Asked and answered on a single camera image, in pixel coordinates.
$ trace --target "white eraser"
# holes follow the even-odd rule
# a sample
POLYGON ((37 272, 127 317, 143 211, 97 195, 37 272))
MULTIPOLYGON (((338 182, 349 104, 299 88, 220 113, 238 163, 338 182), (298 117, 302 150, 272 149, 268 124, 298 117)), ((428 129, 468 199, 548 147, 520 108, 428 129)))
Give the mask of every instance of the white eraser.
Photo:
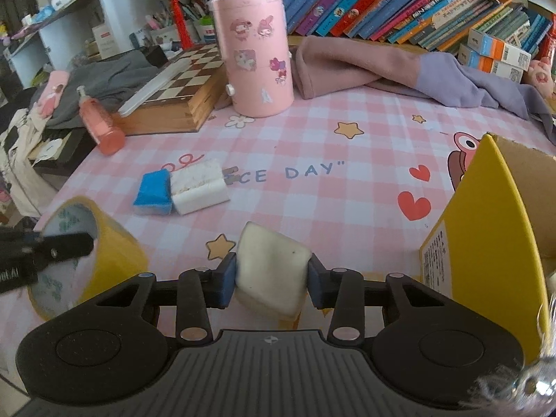
POLYGON ((229 201, 222 167, 216 160, 194 163, 170 175, 172 202, 179 214, 229 201))
POLYGON ((295 320, 307 292, 311 250, 248 222, 237 245, 237 298, 247 307, 295 320))

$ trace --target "white flower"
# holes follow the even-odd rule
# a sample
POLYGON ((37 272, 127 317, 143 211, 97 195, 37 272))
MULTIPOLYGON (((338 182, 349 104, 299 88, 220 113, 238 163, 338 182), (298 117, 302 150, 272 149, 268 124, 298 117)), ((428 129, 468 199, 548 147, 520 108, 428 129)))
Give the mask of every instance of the white flower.
POLYGON ((245 124, 254 122, 255 119, 247 116, 230 116, 230 121, 226 122, 226 126, 234 126, 235 128, 243 128, 245 124))

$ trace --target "red heart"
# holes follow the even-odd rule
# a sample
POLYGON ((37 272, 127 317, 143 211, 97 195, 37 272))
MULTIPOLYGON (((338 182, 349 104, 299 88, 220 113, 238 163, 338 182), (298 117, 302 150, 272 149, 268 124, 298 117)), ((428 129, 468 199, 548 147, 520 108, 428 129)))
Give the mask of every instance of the red heart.
POLYGON ((398 196, 398 206, 401 212, 410 221, 422 220, 430 213, 430 201, 422 197, 415 201, 409 191, 403 191, 398 196))
POLYGON ((409 168, 409 173, 416 179, 428 182, 430 180, 430 171, 424 164, 419 164, 418 169, 409 168))

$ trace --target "tape roll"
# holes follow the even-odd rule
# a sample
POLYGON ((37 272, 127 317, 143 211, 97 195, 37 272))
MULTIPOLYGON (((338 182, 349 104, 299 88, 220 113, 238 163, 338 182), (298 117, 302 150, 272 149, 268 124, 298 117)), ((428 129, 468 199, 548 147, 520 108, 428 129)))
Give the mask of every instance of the tape roll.
POLYGON ((38 282, 28 288, 34 309, 45 320, 147 271, 148 258, 138 241, 86 197, 63 203, 42 235, 77 232, 93 237, 91 255, 49 265, 38 274, 38 282))

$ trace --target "tablecloth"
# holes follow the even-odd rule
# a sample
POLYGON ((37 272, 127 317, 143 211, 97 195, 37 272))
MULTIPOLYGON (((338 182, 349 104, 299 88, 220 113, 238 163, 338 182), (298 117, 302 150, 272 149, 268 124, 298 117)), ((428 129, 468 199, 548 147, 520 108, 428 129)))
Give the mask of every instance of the tablecloth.
MULTIPOLYGON (((418 248, 454 192, 447 158, 476 148, 487 131, 556 153, 538 127, 508 112, 446 108, 366 87, 313 100, 296 96, 288 111, 265 119, 226 108, 199 133, 128 137, 112 157, 94 150, 37 228, 64 201, 85 195, 142 243, 159 280, 215 268, 247 221, 305 243, 328 269, 345 266, 372 279, 393 271, 418 276, 418 248), (133 213, 144 173, 213 158, 238 169, 229 202, 186 216, 133 213)), ((173 315, 161 312, 165 334, 173 333, 173 315)), ((325 330, 330 317, 307 299, 295 325, 325 330)), ((222 327, 291 327, 235 300, 210 318, 215 334, 222 327)), ((10 371, 17 345, 40 323, 26 292, 0 297, 0 354, 10 371)))

